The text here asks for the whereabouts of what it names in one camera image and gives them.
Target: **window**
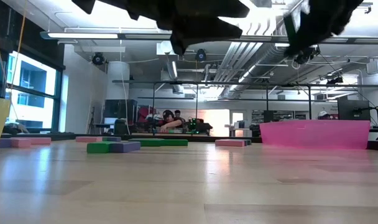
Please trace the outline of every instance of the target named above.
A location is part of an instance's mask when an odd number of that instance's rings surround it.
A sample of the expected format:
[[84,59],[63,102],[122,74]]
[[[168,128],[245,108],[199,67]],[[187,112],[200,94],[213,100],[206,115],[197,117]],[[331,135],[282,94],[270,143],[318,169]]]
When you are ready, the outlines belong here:
[[6,98],[11,99],[9,110],[10,122],[19,122],[26,128],[51,128],[53,118],[53,99],[24,93],[18,90],[6,90]]
[[51,67],[22,54],[17,56],[17,52],[9,54],[8,83],[11,83],[13,78],[14,85],[54,95],[56,76],[57,71]]

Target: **computer monitor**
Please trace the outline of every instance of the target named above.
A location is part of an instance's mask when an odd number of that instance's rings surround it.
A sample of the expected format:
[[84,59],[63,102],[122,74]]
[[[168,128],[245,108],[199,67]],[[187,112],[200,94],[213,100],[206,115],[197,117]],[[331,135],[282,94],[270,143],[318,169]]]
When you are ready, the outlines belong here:
[[338,117],[340,120],[370,121],[370,110],[361,110],[370,107],[366,100],[338,100]]

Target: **red object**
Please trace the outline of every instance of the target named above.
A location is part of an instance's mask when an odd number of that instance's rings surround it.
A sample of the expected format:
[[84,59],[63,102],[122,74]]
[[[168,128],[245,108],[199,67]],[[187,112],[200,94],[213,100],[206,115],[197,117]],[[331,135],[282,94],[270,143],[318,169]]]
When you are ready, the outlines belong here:
[[221,139],[215,140],[215,146],[244,147],[246,146],[246,143],[240,140]]
[[149,114],[156,113],[156,110],[153,107],[141,107],[138,110],[138,122],[147,122],[146,117]]
[[30,139],[32,144],[47,144],[47,145],[51,144],[51,138],[22,138],[22,139]]
[[102,137],[76,137],[76,142],[101,142],[103,141]]
[[26,138],[14,138],[11,139],[12,147],[31,147],[32,141]]

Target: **column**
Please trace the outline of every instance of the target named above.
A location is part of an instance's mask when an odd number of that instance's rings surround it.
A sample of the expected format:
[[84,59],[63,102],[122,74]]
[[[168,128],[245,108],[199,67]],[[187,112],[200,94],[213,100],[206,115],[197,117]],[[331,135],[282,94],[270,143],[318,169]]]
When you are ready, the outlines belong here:
[[[123,100],[124,88],[121,83],[113,83],[113,80],[129,80],[129,64],[125,62],[109,62],[108,64],[108,87],[106,92],[107,100]],[[129,98],[129,84],[124,84],[126,97]]]

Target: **fluorescent light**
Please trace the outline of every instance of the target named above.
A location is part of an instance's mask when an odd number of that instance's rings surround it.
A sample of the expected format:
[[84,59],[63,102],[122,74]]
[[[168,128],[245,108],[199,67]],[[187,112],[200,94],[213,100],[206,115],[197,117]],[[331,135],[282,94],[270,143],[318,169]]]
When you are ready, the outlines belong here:
[[172,62],[172,69],[174,71],[175,78],[177,78],[178,77],[178,73],[177,73],[177,65],[175,64],[175,61]]
[[340,98],[340,97],[343,97],[343,96],[352,95],[352,94],[355,94],[355,93],[344,93],[344,94],[341,94],[341,95],[338,95],[338,96],[329,97],[329,98],[327,98],[327,100],[335,100],[337,98]]
[[285,44],[285,43],[276,43],[275,47],[289,47],[290,44]]
[[118,39],[117,34],[89,34],[89,33],[48,33],[56,39]]

